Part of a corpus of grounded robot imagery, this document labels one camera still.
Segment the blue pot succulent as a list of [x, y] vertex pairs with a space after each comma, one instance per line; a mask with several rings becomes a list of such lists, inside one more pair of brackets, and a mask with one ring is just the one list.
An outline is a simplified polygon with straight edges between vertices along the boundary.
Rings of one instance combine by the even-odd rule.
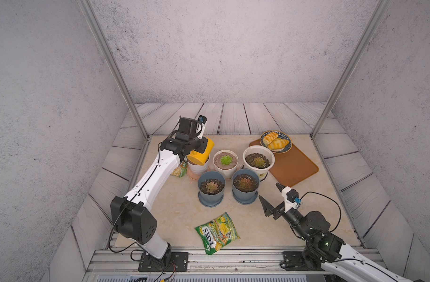
[[203, 173], [198, 180], [198, 198], [202, 205], [213, 208], [224, 197], [225, 178], [219, 172]]
[[241, 169], [232, 177], [232, 192], [235, 200], [241, 204], [251, 204], [258, 197], [260, 180], [250, 169]]

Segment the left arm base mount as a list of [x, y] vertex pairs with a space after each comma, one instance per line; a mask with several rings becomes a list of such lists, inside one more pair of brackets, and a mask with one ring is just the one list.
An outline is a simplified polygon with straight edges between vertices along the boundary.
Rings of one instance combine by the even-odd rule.
[[139, 262], [139, 272], [186, 272], [189, 262], [188, 252], [168, 251], [163, 258], [155, 258], [143, 253]]

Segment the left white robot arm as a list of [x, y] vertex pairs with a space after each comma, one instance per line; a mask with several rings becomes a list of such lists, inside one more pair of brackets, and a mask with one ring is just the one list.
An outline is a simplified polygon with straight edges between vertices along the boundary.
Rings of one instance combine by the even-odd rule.
[[197, 119], [181, 117], [178, 128], [159, 144], [155, 160], [139, 182], [125, 196], [116, 196], [110, 204], [113, 230], [133, 239], [157, 260], [166, 260], [171, 247], [156, 233], [157, 220], [151, 213], [152, 205], [182, 161], [203, 166], [209, 159], [214, 143], [204, 137], [206, 123], [203, 115]]

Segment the white ribbed pot green succulent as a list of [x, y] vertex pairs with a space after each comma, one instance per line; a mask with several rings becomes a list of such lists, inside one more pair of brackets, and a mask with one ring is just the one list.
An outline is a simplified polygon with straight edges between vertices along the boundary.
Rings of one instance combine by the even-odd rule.
[[215, 171], [231, 179], [238, 167], [238, 156], [231, 150], [220, 150], [213, 157]]

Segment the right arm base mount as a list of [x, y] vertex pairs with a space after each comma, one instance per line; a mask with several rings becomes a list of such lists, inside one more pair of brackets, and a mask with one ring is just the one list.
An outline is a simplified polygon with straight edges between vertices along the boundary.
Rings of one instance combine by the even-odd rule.
[[279, 266], [285, 271], [318, 271], [324, 261], [319, 251], [305, 247], [303, 251], [284, 251]]

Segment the yellow plastic watering can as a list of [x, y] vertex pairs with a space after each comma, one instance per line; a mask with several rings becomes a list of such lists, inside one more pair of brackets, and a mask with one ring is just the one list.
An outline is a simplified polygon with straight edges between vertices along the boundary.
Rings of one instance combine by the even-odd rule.
[[202, 137], [200, 146], [187, 155], [187, 160], [193, 164], [203, 166], [210, 157], [214, 142], [210, 138]]

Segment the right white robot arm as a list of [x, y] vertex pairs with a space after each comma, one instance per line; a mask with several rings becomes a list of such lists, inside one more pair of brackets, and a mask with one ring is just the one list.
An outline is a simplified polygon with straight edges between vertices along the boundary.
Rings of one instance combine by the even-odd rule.
[[324, 270], [348, 282], [408, 282], [408, 278], [399, 276], [363, 256], [343, 239], [329, 230], [330, 223], [319, 211], [306, 215], [299, 212], [302, 199], [299, 193], [280, 183], [276, 187], [284, 201], [274, 207], [265, 198], [259, 196], [266, 217], [274, 220], [282, 217], [290, 226], [294, 235], [305, 242], [305, 248], [296, 266], [288, 261], [281, 263], [286, 271]]

